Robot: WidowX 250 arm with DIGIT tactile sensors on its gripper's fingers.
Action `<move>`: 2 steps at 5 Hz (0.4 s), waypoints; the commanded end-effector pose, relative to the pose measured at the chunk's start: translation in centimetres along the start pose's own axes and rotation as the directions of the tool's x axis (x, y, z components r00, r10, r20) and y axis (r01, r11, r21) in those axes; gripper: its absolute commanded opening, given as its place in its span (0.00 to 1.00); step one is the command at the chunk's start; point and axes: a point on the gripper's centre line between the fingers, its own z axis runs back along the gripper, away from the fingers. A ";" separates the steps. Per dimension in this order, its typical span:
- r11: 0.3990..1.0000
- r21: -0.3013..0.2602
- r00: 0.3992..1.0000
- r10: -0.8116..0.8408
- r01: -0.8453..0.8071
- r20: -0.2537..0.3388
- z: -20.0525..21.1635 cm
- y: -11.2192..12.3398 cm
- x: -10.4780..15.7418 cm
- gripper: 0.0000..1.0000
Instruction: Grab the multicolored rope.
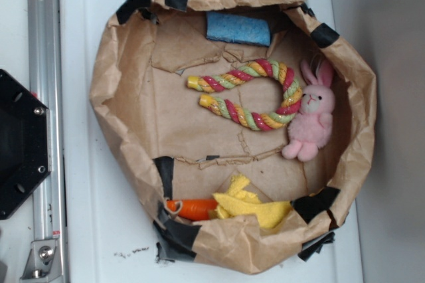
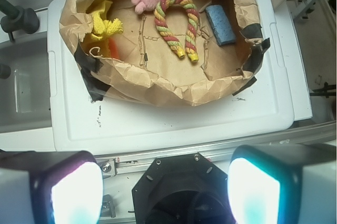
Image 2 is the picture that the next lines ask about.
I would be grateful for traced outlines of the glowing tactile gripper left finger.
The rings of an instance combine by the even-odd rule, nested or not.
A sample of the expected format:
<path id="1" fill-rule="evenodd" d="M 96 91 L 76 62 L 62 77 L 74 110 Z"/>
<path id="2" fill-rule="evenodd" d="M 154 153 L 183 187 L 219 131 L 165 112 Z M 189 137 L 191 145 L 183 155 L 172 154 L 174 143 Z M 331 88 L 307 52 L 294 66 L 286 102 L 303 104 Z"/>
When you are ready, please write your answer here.
<path id="1" fill-rule="evenodd" d="M 1 223 L 98 223 L 103 175 L 88 151 L 1 151 Z"/>

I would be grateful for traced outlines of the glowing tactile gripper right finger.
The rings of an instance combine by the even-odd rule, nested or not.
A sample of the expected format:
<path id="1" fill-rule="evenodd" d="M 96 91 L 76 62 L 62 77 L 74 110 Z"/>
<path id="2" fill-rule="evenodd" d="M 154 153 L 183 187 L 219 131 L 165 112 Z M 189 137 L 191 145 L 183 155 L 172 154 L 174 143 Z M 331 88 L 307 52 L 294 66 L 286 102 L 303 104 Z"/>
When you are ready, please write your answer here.
<path id="1" fill-rule="evenodd" d="M 336 223 L 336 146 L 241 145 L 227 194 L 236 223 Z"/>

